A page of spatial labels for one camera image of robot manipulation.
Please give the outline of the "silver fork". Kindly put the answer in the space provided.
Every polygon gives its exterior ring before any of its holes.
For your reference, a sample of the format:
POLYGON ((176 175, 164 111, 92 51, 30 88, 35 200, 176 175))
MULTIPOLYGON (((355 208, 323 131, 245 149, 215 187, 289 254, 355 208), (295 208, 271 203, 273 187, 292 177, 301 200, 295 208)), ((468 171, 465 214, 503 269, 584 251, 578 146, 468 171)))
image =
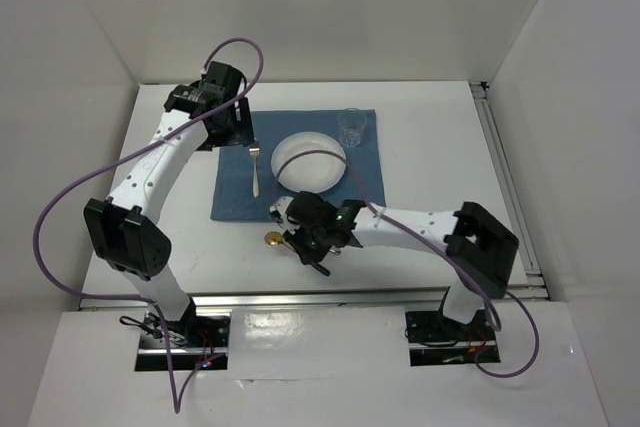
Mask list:
POLYGON ((249 155, 252 159, 252 193, 255 198, 260 195, 259 173, 258 173, 258 159, 260 156, 260 147, 257 143, 249 146, 249 155))

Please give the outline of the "gold spoon green handle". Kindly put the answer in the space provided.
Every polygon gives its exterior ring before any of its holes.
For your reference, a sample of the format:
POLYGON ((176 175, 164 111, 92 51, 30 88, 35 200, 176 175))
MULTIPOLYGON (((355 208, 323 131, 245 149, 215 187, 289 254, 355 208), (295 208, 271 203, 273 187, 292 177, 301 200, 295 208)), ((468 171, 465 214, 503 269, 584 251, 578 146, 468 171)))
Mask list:
POLYGON ((293 247, 285 240, 281 232, 270 231, 264 236, 264 241, 269 246, 285 246, 289 249, 293 247))

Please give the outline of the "clear drinking glass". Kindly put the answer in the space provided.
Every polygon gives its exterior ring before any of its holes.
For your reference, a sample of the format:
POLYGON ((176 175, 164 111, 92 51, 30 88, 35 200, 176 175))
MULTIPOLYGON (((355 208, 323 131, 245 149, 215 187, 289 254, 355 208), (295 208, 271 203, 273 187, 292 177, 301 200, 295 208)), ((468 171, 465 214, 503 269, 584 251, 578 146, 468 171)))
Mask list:
POLYGON ((367 126, 367 115, 363 110, 347 108, 338 114, 339 142, 345 148, 358 146, 367 126))

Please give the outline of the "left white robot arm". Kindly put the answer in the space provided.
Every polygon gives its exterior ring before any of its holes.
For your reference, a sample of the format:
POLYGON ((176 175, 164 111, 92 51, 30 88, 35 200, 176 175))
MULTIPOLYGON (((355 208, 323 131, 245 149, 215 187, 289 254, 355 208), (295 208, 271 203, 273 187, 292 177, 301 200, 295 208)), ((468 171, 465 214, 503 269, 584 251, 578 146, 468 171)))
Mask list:
POLYGON ((96 255, 151 300, 163 321, 163 336, 176 346, 193 341, 204 320, 169 267, 172 244, 158 221, 195 152, 254 141, 249 101, 234 97, 238 89, 236 81, 177 86, 167 98, 150 151, 106 199, 89 200, 83 211, 96 255))

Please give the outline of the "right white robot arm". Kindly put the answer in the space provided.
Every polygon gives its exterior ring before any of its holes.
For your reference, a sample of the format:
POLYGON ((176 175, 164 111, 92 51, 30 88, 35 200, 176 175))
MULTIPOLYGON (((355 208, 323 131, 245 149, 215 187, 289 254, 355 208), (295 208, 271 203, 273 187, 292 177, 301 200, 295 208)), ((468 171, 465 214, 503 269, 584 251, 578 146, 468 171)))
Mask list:
POLYGON ((440 334, 460 338, 480 309, 494 331, 502 329, 493 302, 506 294, 519 240, 478 203, 465 202, 457 210, 443 212, 389 209, 362 200, 346 200, 335 207, 316 194, 301 192, 279 200, 272 216, 301 263, 325 276, 329 271, 322 265, 324 258, 346 247, 391 247, 435 255, 457 276, 436 316, 440 334))

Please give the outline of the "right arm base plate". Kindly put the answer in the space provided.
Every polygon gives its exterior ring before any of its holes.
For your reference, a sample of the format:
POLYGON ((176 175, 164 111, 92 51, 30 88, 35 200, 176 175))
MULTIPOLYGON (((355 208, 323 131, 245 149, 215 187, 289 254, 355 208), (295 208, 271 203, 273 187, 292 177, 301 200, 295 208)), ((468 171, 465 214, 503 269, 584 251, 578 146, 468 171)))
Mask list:
POLYGON ((483 310, 468 325, 433 310, 408 311, 405 322, 412 367, 473 364, 477 354, 481 363, 501 362, 495 333, 483 310))

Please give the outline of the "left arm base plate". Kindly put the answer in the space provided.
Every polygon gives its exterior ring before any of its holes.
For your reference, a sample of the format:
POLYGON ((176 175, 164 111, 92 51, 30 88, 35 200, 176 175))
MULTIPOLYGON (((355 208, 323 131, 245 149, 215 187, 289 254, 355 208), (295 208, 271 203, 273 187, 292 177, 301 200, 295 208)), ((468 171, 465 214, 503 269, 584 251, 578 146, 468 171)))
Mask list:
MULTIPOLYGON (((140 331, 136 372, 161 372, 168 370, 166 342, 156 315, 146 313, 142 320, 123 315, 119 318, 123 326, 140 331)), ((228 343, 231 316, 223 314, 202 317, 195 332, 187 337, 169 331, 169 345, 175 371, 192 370, 203 362, 203 370, 226 370, 228 365, 228 343)))

